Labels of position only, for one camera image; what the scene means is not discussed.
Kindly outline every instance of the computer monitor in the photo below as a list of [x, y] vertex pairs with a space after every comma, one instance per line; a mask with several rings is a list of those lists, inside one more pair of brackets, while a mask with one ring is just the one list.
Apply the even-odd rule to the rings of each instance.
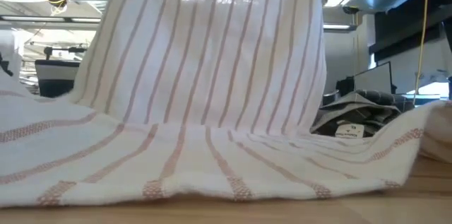
[[36, 60], [35, 66], [40, 95], [55, 98], [72, 90], [80, 62]]
[[373, 69], [361, 72], [355, 77], [356, 90], [377, 90], [392, 93], [391, 62], [378, 65]]

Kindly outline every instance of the cloth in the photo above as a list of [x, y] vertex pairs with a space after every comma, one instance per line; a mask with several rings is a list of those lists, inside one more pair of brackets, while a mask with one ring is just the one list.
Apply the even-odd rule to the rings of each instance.
[[364, 125], [364, 137], [373, 136], [379, 129], [401, 113], [413, 110], [414, 104], [400, 95], [375, 90], [356, 90], [319, 110], [311, 132], [335, 136], [344, 124]]
[[36, 98], [0, 73], [0, 206], [399, 187], [429, 116], [450, 123], [452, 108], [423, 106], [365, 140], [311, 135], [321, 14], [321, 0], [111, 0], [69, 95]]

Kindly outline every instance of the white towel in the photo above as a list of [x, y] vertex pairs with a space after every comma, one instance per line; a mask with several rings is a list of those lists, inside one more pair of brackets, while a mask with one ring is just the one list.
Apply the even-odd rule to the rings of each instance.
[[321, 0], [111, 0], [71, 94], [36, 98], [0, 75], [0, 206], [399, 187], [427, 117], [450, 104], [373, 138], [311, 135], [322, 25]]

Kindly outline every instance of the wooden table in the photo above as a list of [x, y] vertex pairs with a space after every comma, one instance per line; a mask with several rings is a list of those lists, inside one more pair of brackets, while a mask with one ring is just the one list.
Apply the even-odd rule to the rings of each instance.
[[452, 165], [420, 158], [402, 189], [327, 201], [185, 196], [151, 204], [5, 209], [0, 223], [452, 223]]

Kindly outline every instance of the striped towel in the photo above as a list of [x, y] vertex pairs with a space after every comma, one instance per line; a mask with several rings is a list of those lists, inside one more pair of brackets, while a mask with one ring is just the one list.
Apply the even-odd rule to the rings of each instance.
[[[399, 187], [452, 105], [402, 114], [372, 138], [311, 135], [321, 15], [321, 0], [111, 0], [69, 95], [36, 98], [0, 74], [0, 206]], [[451, 161], [450, 134], [430, 129], [425, 154]]]

